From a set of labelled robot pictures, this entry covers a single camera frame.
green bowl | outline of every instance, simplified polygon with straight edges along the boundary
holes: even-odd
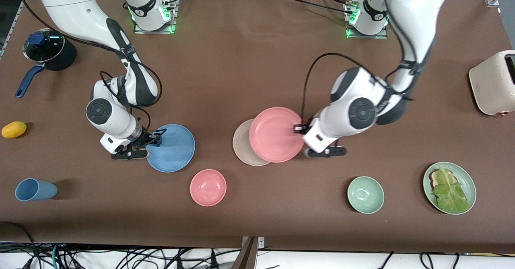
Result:
[[[433,193],[433,188],[431,187],[431,179],[429,176],[431,175],[431,172],[434,172],[435,170],[439,170],[440,168],[446,168],[453,172],[453,175],[456,177],[456,179],[461,183],[461,188],[463,189],[463,192],[465,193],[465,197],[467,197],[467,200],[469,201],[469,209],[465,212],[456,214],[456,213],[449,213],[445,212],[444,210],[438,208],[438,205],[436,203],[436,196]],[[431,165],[424,174],[424,179],[422,180],[422,186],[424,188],[425,196],[427,199],[431,202],[432,205],[434,205],[435,208],[438,210],[444,212],[445,214],[449,215],[461,215],[465,214],[466,212],[470,211],[474,204],[476,203],[476,185],[474,184],[474,181],[470,177],[470,175],[463,169],[461,166],[458,166],[451,162],[437,162],[433,165]]]
[[[375,179],[368,176],[353,179],[347,190],[347,197],[351,206],[363,214],[379,211],[385,202],[383,188]]]

saucepan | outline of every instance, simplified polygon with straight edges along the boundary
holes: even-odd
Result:
[[[70,67],[77,56],[77,50],[64,36],[51,29],[41,29],[30,34],[23,45],[23,54],[35,66],[27,71],[14,96],[25,95],[31,81],[44,69],[59,71]]]

white toaster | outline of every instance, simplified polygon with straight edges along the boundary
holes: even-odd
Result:
[[[515,51],[496,53],[469,72],[479,109],[486,115],[515,111]]]

pink bowl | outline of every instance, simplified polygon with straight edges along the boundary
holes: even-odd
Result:
[[[190,194],[195,203],[211,207],[220,203],[227,190],[224,176],[216,170],[198,172],[190,183]]]
[[[293,126],[301,122],[300,116],[291,109],[268,108],[250,126],[252,150],[265,161],[274,163],[294,158],[304,146],[302,135],[293,132]]]

brown table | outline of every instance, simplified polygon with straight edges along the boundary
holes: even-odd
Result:
[[[123,0],[97,1],[131,31]],[[39,0],[28,2],[50,21]],[[400,121],[341,139],[345,157],[298,155],[259,168],[234,155],[239,124],[274,106],[299,113],[307,69],[322,53],[346,53],[386,75],[400,59],[395,36],[347,39],[341,13],[291,0],[184,0],[179,17],[174,35],[129,34],[163,81],[161,101],[148,109],[153,128],[185,125],[197,143],[191,164],[164,174],[146,160],[112,161],[98,142],[102,133],[85,118],[98,71],[124,73],[115,55],[76,44],[70,68],[44,71],[24,98],[14,97],[32,66],[22,43],[42,27],[23,10],[0,61],[0,115],[2,125],[32,124],[21,139],[0,140],[3,221],[21,223],[48,242],[238,247],[241,236],[265,236],[273,249],[515,251],[513,116],[482,115],[467,73],[510,49],[496,8],[484,0],[445,2],[416,101]],[[331,57],[317,64],[307,115],[329,103],[333,81],[350,67]],[[426,199],[422,175],[438,161],[457,163],[473,177],[478,200],[467,214],[443,214]],[[211,208],[196,205],[188,190],[205,168],[222,172],[228,185],[224,200]],[[359,214],[346,200],[349,182],[361,175],[385,190],[376,214]],[[14,189],[27,177],[54,182],[57,200],[17,201]],[[13,239],[23,235],[2,228],[0,240]]]

